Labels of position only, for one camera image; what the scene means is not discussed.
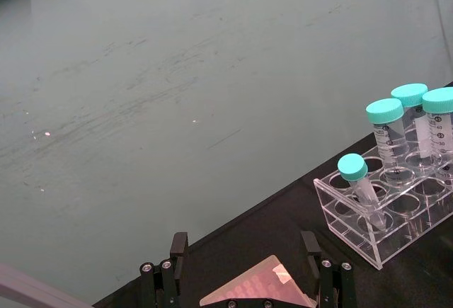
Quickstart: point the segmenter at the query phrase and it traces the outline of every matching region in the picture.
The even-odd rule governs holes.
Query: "bolt head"
[[[341,263],[344,270],[351,270],[352,266],[348,262]]]
[[[264,301],[263,306],[264,306],[264,308],[272,308],[272,307],[274,307],[272,302],[269,301],[269,300]]]
[[[148,273],[152,268],[153,268],[153,266],[151,264],[145,264],[142,267],[142,271],[144,271],[145,273]]]
[[[321,264],[326,268],[330,268],[332,266],[332,263],[329,260],[323,260]]]
[[[170,261],[165,261],[162,263],[162,268],[163,269],[169,269],[171,267],[171,262]]]

